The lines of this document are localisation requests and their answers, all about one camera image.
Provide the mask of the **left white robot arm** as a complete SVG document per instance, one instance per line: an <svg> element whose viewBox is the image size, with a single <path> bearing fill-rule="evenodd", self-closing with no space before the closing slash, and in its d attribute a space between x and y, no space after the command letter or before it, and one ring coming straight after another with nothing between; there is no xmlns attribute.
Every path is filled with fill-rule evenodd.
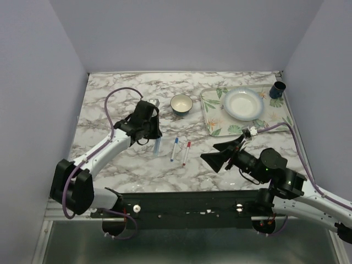
<svg viewBox="0 0 352 264"><path fill-rule="evenodd" d="M94 187L94 178L112 160L140 140L158 139L158 99L139 101L132 114L113 124L113 131L90 151L68 161L58 162L49 196L76 215L89 209L103 209L110 217L121 213L121 195L109 188Z"/></svg>

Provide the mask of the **white pen red tip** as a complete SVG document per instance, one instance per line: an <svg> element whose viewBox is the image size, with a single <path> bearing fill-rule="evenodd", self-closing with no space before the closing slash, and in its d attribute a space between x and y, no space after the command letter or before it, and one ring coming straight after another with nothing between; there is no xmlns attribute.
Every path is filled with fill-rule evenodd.
<svg viewBox="0 0 352 264"><path fill-rule="evenodd" d="M190 147L187 147L187 146L186 146L186 150L185 150L184 158L183 158L183 162L182 162L182 165L183 165L183 166L186 165L186 162L187 162L187 159L188 159L189 150L190 150Z"/></svg>

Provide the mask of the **white pen blue tip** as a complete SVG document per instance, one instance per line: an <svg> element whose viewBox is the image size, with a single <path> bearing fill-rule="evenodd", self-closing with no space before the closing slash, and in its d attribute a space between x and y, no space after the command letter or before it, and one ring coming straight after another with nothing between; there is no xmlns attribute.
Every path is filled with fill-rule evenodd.
<svg viewBox="0 0 352 264"><path fill-rule="evenodd" d="M173 145L173 149L172 149L172 154L171 154L171 157L170 157L170 161L171 161L171 162L174 161L175 153L176 153L176 150L177 150L177 146L178 146L178 137L176 137L176 138L175 138L175 141L174 141L174 145Z"/></svg>

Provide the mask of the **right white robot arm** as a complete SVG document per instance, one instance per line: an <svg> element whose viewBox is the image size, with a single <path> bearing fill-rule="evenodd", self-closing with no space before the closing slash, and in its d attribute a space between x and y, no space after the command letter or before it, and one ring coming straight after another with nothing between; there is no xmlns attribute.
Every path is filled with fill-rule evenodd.
<svg viewBox="0 0 352 264"><path fill-rule="evenodd" d="M270 211L321 223L336 232L340 239L351 243L351 201L323 188L313 180L287 168L287 159L273 148L264 149L259 157L246 152L244 137L215 144L216 152L203 153L201 158L215 171L230 170L233 166L261 184L253 201L254 211L261 216Z"/></svg>

